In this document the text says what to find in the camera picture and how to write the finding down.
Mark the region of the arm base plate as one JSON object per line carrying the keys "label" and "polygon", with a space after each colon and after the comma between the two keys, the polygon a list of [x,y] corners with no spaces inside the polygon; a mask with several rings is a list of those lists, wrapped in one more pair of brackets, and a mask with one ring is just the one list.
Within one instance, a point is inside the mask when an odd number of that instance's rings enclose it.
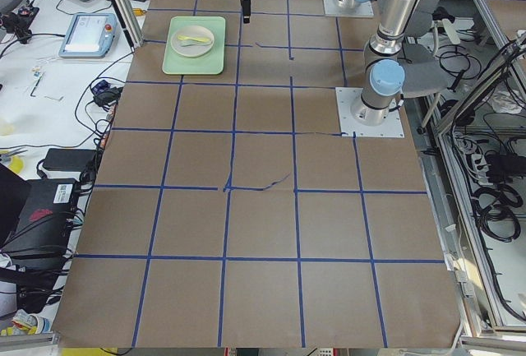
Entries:
{"label": "arm base plate", "polygon": [[372,18],[371,0],[323,0],[326,16]]}
{"label": "arm base plate", "polygon": [[392,98],[387,109],[371,109],[362,102],[362,88],[335,89],[342,136],[404,138],[399,109]]}

